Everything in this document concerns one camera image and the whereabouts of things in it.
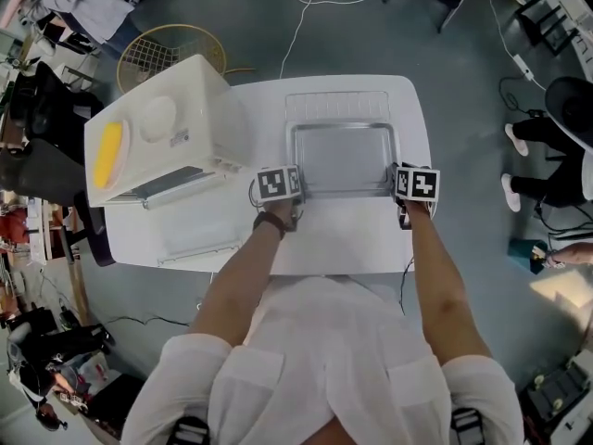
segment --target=white table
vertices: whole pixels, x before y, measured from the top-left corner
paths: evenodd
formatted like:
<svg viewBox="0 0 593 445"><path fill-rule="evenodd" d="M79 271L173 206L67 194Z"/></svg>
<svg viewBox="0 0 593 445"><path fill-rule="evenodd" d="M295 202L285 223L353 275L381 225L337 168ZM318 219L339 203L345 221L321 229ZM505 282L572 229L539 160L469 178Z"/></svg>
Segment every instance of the white table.
<svg viewBox="0 0 593 445"><path fill-rule="evenodd" d="M431 164L428 138L420 102L412 83L400 76L320 76L233 88L246 108L248 130L255 138L253 168L281 165L286 159L285 98L291 94L341 91L384 91L388 94L391 123L399 133L402 160ZM239 178L235 201L246 220L255 210L249 205L249 178ZM163 212L168 210L167 232L183 235L193 223L208 223L210 210L200 195L174 206L144 210L140 205L106 208L107 233L113 258L121 263L158 267L164 246ZM218 272L233 251L202 254L163 267L187 271ZM272 267L273 274L315 275L390 273L405 269L412 256L411 235L402 231L397 208L390 197L313 199L306 203L298 230L287 234Z"/></svg>

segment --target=person in gray shirt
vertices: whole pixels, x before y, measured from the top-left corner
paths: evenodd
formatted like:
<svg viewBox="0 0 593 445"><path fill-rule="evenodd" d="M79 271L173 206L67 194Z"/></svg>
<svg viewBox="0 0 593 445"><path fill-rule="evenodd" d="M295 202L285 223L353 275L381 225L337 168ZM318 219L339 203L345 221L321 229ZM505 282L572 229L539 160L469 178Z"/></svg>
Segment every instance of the person in gray shirt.
<svg viewBox="0 0 593 445"><path fill-rule="evenodd" d="M36 0L54 11L72 30L82 32L110 56L119 59L140 31L130 19L133 6L125 0Z"/></svg>

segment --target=wire basket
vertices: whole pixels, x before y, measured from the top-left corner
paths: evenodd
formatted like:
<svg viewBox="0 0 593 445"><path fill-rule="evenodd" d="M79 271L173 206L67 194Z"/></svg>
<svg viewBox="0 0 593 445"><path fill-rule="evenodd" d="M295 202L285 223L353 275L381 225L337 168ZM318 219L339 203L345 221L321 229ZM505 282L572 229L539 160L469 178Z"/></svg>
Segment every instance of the wire basket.
<svg viewBox="0 0 593 445"><path fill-rule="evenodd" d="M126 48L118 62L118 87L125 94L134 87L194 55L202 55L220 74L226 71L221 42L192 25L164 25L144 32Z"/></svg>

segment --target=concrete floor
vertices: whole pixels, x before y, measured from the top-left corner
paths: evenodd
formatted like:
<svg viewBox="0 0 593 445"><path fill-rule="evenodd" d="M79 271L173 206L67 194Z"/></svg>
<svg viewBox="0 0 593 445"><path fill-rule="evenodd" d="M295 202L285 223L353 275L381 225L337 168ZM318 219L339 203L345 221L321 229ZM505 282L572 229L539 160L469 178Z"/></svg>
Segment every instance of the concrete floor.
<svg viewBox="0 0 593 445"><path fill-rule="evenodd" d="M524 57L540 83L546 86L562 75L582 77L572 49L556 58L543 46L532 49L518 23L509 20L516 9L513 2L494 1L509 49ZM302 7L296 0L146 0L133 19L142 30L190 23L213 32L226 49L229 68L258 69L228 77L230 84L240 84L278 77ZM529 159L520 159L502 132L505 121L518 121L521 114L505 109L498 80L516 76L517 69L503 50L488 1L467 0L439 35L435 27L443 15L444 8L435 0L312 6L284 77L398 74L414 83L433 166L442 171L437 228L465 279L484 339L521 386L573 354L582 336L574 317L563 312L558 301L549 301L530 288L535 277L506 256L511 235L545 238L545 234L531 216L532 204L524 203L520 215L509 211L500 174L542 176L553 165L543 161L542 147L533 147ZM106 101L117 96L115 62L102 60L97 77L102 81L98 94ZM533 84L517 82L508 87L524 108L543 108L544 93ZM574 218L580 220L577 214L554 210L550 222L571 224ZM129 265L100 269L88 252L82 258L91 308L101 321L123 314L145 318L157 313L188 322L208 288L209 273ZM400 279L401 274L359 278L397 289ZM404 305L420 328L413 279L410 274ZM157 322L149 326L117 322L109 329L119 342L120 356L144 374L154 367L167 338L183 331Z"/></svg>

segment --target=metal tray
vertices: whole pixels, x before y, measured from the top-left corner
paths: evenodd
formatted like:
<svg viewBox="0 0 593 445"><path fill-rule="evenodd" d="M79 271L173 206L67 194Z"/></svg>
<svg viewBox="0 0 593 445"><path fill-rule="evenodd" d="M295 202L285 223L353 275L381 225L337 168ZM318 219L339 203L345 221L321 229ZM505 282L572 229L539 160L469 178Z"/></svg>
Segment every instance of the metal tray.
<svg viewBox="0 0 593 445"><path fill-rule="evenodd" d="M301 170L306 198L386 197L386 168L397 161L393 126L324 122L288 127L288 155Z"/></svg>

